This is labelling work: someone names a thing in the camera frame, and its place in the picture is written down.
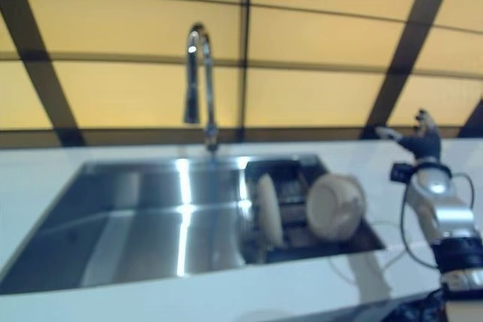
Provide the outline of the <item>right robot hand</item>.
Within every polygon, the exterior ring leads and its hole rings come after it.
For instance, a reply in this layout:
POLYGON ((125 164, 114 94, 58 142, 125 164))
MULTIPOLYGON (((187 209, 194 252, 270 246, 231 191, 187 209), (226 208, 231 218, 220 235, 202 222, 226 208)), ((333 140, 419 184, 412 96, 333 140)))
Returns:
POLYGON ((382 140, 392 140, 399 144, 415 160, 431 158, 440 162, 441 135, 434 119, 425 109, 419 109, 414 118, 417 126, 411 135, 404 136, 396 129, 385 126, 375 127, 375 133, 382 140))

